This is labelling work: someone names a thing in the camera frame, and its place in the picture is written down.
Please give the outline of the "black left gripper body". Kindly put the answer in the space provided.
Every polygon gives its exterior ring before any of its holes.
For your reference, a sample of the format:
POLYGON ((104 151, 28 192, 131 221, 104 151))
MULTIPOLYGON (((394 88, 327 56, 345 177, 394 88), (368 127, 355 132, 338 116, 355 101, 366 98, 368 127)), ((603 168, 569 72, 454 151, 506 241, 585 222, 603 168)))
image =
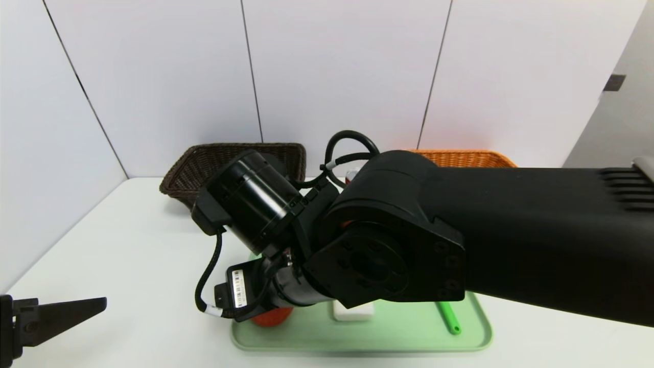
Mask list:
POLYGON ((1 296, 1 367, 13 364, 14 345, 13 299, 10 295, 1 296))

